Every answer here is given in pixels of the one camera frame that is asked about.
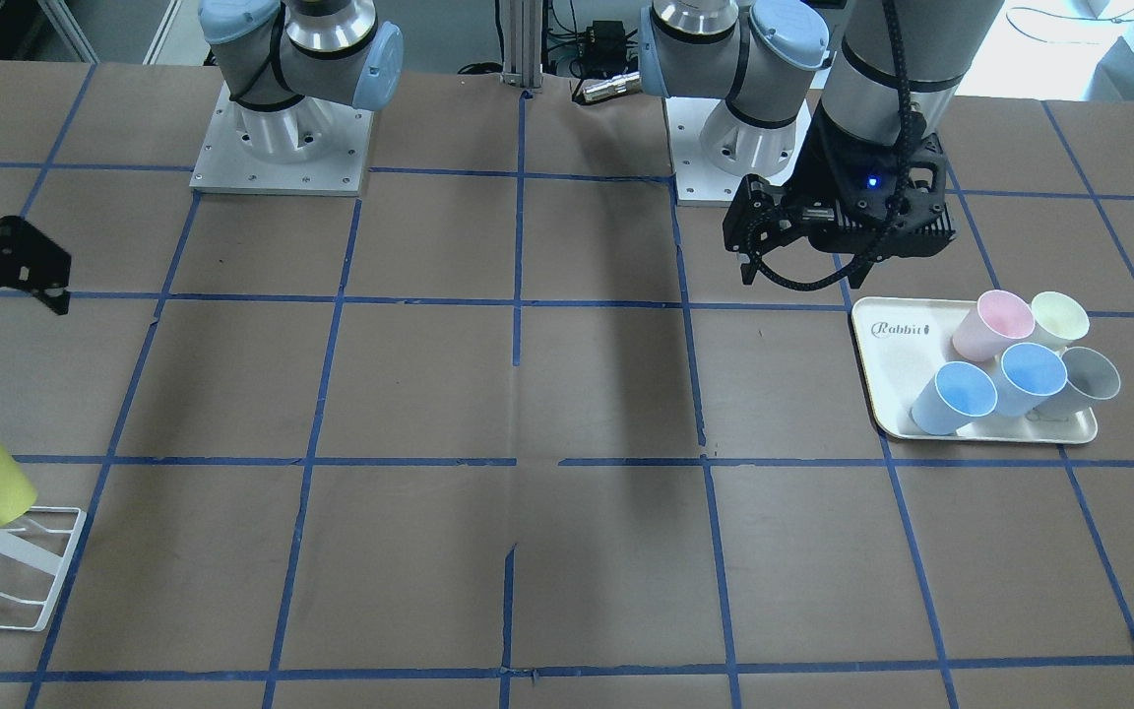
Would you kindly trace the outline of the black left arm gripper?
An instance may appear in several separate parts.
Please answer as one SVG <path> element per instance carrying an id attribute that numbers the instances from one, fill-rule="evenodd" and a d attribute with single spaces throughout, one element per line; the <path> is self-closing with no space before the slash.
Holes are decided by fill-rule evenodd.
<path id="1" fill-rule="evenodd" d="M 723 217 L 723 247 L 739 256 L 747 286 L 762 273 L 796 287 L 762 259 L 805 238 L 826 254 L 850 256 L 813 286 L 846 278 L 858 287 L 875 262 L 931 258 L 957 238 L 946 206 L 946 170 L 939 136 L 926 129 L 919 109 L 909 109 L 908 140 L 875 145 L 856 140 L 816 108 L 790 180 L 776 187 L 758 174 L 743 176 Z"/>

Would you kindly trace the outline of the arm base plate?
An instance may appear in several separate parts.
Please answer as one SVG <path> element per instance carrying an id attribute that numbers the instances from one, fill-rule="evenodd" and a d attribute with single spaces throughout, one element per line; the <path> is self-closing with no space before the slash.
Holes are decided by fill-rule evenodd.
<path id="1" fill-rule="evenodd" d="M 232 102 L 221 86 L 192 189 L 244 196 L 358 197 L 376 115 L 318 98 L 284 111 Z"/>
<path id="2" fill-rule="evenodd" d="M 787 183 L 811 125 L 809 100 L 779 129 L 742 124 L 712 98 L 667 98 L 665 118 L 680 206 L 729 206 L 747 174 Z"/>

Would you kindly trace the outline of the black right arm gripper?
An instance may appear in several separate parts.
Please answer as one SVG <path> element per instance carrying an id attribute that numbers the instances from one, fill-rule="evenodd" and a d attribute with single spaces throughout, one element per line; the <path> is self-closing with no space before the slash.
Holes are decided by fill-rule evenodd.
<path id="1" fill-rule="evenodd" d="M 0 219 L 0 289 L 26 292 L 57 315 L 67 314 L 71 255 L 18 216 Z"/>

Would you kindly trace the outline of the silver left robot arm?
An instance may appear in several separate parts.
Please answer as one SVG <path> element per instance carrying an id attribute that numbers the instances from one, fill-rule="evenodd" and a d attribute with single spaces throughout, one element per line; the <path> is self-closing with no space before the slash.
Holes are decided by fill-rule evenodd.
<path id="1" fill-rule="evenodd" d="M 999 1 L 856 1 L 843 36 L 804 1 L 653 1 L 645 93 L 709 98 L 703 147 L 739 184 L 722 222 L 739 277 L 797 292 L 957 237 L 937 135 Z"/>

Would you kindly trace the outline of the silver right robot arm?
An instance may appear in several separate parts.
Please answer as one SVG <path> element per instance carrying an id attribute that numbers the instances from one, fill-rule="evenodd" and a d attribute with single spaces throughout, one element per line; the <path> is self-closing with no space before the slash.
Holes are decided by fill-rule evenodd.
<path id="1" fill-rule="evenodd" d="M 223 91 L 193 167 L 202 194 L 358 196 L 374 117 L 405 42 L 372 1 L 203 1 Z M 0 289 L 69 310 L 71 254 L 18 216 L 0 219 Z"/>

